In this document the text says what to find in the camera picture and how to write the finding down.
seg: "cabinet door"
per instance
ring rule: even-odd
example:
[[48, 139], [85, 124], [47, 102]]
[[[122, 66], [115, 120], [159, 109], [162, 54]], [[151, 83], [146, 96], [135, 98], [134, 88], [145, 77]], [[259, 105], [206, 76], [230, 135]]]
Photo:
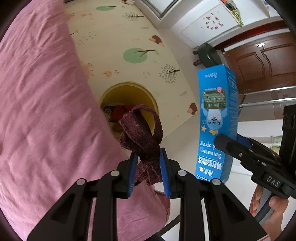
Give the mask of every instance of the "cabinet door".
[[276, 34], [227, 51], [239, 93], [296, 85], [296, 42], [291, 33]]
[[219, 4], [195, 20], [181, 33], [200, 46], [235, 26], [238, 26], [237, 21], [222, 4]]

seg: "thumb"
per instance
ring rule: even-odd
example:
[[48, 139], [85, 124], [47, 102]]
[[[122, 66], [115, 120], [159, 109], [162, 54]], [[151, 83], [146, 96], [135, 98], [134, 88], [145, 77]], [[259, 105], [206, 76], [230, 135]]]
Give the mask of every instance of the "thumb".
[[288, 199], [281, 199], [277, 196], [273, 196], [269, 201], [269, 206], [274, 209], [274, 213], [271, 215], [270, 219], [275, 220], [282, 217], [288, 207], [288, 203]]

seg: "dark green stool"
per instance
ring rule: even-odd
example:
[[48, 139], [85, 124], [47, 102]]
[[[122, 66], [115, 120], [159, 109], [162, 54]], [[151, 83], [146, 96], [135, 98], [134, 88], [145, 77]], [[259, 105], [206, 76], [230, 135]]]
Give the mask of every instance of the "dark green stool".
[[208, 68], [222, 64], [220, 56], [218, 55], [215, 48], [210, 44], [204, 43], [199, 46], [198, 50], [195, 50], [192, 53], [195, 55], [197, 54], [200, 58], [193, 63], [194, 66], [203, 64], [206, 68]]

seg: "red wooden trim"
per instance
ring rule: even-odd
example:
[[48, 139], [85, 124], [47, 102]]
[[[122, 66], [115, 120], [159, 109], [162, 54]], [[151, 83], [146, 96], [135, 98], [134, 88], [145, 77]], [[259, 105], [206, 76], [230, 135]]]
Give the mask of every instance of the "red wooden trim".
[[238, 34], [238, 35], [216, 45], [215, 49], [222, 50], [232, 44], [238, 43], [238, 42], [248, 39], [250, 37], [254, 37], [259, 34], [263, 34], [263, 33], [269, 32], [269, 31], [278, 30], [278, 29], [282, 29], [282, 28], [287, 28], [287, 25], [285, 24], [285, 22], [283, 20], [272, 22], [272, 23], [267, 23], [262, 26], [247, 30], [241, 34]]

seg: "brown wooden door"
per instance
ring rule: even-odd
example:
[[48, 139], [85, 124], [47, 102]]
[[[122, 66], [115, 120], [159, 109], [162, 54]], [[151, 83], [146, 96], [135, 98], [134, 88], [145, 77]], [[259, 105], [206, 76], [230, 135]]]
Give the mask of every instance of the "brown wooden door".
[[296, 41], [291, 33], [244, 44], [227, 51], [225, 58], [240, 94], [296, 85]]

